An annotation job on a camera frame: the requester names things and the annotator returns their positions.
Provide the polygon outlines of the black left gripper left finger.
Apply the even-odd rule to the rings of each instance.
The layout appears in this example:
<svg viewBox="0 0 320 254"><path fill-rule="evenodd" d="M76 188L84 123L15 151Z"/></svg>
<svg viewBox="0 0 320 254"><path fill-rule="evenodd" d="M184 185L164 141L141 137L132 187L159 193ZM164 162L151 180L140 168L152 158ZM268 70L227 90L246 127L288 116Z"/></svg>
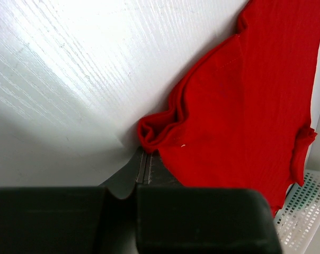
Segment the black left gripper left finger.
<svg viewBox="0 0 320 254"><path fill-rule="evenodd" d="M131 159L97 186L0 188L0 253L102 253L136 214L146 159Z"/></svg>

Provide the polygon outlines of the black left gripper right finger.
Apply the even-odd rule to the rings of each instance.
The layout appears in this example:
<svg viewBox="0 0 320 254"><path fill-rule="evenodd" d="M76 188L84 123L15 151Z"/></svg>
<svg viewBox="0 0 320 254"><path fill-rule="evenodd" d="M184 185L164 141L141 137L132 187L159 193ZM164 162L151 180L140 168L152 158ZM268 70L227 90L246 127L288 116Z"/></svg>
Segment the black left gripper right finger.
<svg viewBox="0 0 320 254"><path fill-rule="evenodd" d="M157 154L141 155L136 182L139 253L282 253L255 190L184 187Z"/></svg>

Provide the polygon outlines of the red t shirt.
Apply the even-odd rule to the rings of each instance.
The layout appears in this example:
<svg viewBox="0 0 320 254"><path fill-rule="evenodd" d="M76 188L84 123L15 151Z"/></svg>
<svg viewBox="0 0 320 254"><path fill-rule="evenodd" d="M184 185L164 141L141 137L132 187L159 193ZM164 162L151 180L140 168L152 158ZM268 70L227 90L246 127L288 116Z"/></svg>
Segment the red t shirt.
<svg viewBox="0 0 320 254"><path fill-rule="evenodd" d="M271 212L304 183L316 132L311 97L320 1L249 1L235 33L175 85L165 111L143 117L142 147L187 187L249 188Z"/></svg>

